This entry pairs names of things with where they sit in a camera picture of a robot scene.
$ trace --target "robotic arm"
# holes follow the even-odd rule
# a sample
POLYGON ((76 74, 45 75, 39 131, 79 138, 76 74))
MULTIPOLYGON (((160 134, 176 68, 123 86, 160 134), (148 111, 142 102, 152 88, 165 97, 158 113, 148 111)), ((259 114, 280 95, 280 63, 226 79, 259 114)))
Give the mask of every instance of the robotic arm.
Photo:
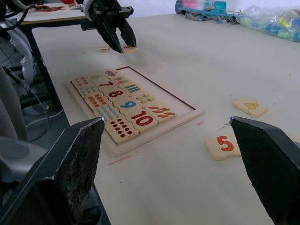
MULTIPOLYGON (((88 18, 82 22, 82 30, 97 29, 103 40, 115 51, 123 53, 118 37, 117 28, 127 45, 136 47, 134 32, 126 19, 133 14, 132 7, 121 7, 117 0, 76 0, 83 4, 83 11, 88 18)), ((44 4, 45 0, 0 0, 0 21, 25 10, 25 16, 30 6, 44 4), (13 13, 7 15, 7 8, 13 13)))

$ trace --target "wooden puzzle tray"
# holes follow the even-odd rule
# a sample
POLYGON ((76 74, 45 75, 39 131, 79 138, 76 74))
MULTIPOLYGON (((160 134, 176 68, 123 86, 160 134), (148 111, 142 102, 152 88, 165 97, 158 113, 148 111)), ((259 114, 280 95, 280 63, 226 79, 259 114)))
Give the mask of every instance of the wooden puzzle tray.
POLYGON ((73 78, 67 86, 90 119, 103 117, 102 141, 115 157, 204 114, 129 66, 73 78))

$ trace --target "pink tape mark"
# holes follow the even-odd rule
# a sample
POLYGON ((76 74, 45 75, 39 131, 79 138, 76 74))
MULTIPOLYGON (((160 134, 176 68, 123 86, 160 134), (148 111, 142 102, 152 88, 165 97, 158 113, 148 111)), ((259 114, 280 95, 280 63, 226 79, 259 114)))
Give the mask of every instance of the pink tape mark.
POLYGON ((111 163, 109 163, 108 165, 116 164, 116 163, 118 163, 118 162, 120 162, 120 161, 123 161, 124 159, 127 159, 127 158, 130 158, 130 156, 126 156, 126 157, 124 157, 124 158, 120 158, 119 160, 114 161, 114 162, 111 162, 111 163))

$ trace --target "white wall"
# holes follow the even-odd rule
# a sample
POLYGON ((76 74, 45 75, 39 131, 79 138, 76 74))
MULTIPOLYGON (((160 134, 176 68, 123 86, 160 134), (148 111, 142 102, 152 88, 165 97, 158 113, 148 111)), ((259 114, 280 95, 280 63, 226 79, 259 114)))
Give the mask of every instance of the white wall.
MULTIPOLYGON (((121 6, 132 6, 135 10, 132 17, 173 14, 176 0, 118 0, 121 6)), ((299 6, 300 0, 227 0, 227 10, 239 11, 251 5, 261 7, 299 6)))

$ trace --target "table surface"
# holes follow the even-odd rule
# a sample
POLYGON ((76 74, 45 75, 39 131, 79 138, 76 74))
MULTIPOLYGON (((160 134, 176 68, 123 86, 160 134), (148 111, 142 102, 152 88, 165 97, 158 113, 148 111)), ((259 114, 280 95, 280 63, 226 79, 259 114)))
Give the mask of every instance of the table surface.
POLYGON ((79 25, 33 30, 71 125, 87 116, 65 82, 120 64, 138 68, 206 111, 113 165, 108 164, 124 156, 109 156, 102 141, 95 184, 111 223, 273 224, 242 159, 215 161, 204 142, 233 134, 231 116, 251 118, 233 107, 240 98, 268 107, 259 120, 299 135, 300 44, 239 25, 188 21, 181 15, 128 22, 140 49, 135 54, 97 52, 104 41, 95 30, 83 32, 79 25))
MULTIPOLYGON (((81 10, 71 10, 68 5, 63 3, 52 3, 45 4, 49 7, 59 7, 64 6, 62 10, 53 11, 53 12, 35 12, 34 8, 31 8, 26 15, 22 25, 26 24, 34 24, 34 23, 50 23, 57 21, 66 21, 66 20, 76 20, 76 19, 84 19, 86 16, 81 10)), ((17 19, 19 20, 22 16, 22 13, 17 15, 17 19)))

